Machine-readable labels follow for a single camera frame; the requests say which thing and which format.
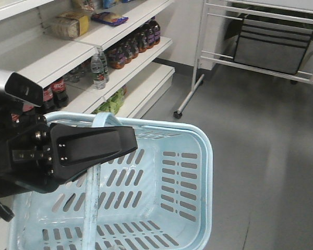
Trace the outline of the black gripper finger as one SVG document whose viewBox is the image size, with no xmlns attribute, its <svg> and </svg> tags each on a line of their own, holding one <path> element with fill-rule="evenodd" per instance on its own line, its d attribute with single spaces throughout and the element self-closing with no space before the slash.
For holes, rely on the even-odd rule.
<svg viewBox="0 0 313 250">
<path fill-rule="evenodd" d="M 53 177 L 68 182 L 88 168 L 125 156 L 137 148 L 134 129 L 115 127 L 50 126 Z"/>
</svg>

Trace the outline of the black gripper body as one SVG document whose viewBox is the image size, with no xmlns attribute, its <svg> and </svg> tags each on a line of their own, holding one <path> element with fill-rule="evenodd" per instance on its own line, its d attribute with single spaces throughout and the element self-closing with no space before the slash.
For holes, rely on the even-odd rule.
<svg viewBox="0 0 313 250">
<path fill-rule="evenodd" d="M 19 122 L 0 121 L 0 194 L 51 193 L 58 187 L 46 118 L 36 114 Z"/>
</svg>

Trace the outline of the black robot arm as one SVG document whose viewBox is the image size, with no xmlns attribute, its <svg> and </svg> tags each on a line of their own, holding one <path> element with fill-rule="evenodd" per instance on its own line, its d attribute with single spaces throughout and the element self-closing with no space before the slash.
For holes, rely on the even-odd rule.
<svg viewBox="0 0 313 250">
<path fill-rule="evenodd" d="M 44 115 L 25 116 L 0 126 L 0 199 L 35 191 L 52 193 L 89 168 L 137 149 L 134 129 L 107 121 L 95 127 L 48 123 Z M 0 217 L 14 213 L 0 201 Z"/>
</svg>

